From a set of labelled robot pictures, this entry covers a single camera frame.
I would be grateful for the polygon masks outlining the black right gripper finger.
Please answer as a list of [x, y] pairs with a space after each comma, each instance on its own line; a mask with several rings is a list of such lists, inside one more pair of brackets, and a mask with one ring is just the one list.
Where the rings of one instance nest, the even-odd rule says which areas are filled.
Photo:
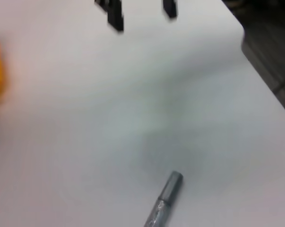
[[95, 0], [95, 4], [107, 14], [107, 22], [111, 27], [117, 32], [124, 31], [124, 17], [121, 0]]
[[169, 18], [177, 18], [177, 2], [175, 0], [163, 0], [163, 9]]

